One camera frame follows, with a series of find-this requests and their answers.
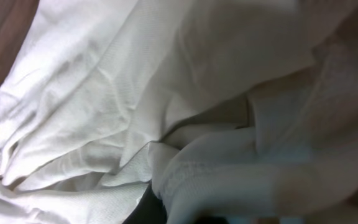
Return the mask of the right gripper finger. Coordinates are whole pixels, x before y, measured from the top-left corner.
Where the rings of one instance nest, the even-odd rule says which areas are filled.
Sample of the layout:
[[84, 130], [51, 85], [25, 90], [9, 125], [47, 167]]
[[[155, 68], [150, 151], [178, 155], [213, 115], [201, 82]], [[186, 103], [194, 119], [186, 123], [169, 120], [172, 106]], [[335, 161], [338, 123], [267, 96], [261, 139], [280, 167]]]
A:
[[166, 224], [167, 211], [149, 183], [140, 202], [123, 224]]

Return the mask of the white t-shirt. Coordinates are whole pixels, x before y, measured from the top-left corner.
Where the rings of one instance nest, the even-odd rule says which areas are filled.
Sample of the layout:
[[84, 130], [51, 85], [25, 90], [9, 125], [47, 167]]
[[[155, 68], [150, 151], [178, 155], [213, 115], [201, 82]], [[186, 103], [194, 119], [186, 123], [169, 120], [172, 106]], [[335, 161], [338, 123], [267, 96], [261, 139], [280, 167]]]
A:
[[0, 223], [358, 223], [358, 1], [40, 1], [0, 86]]

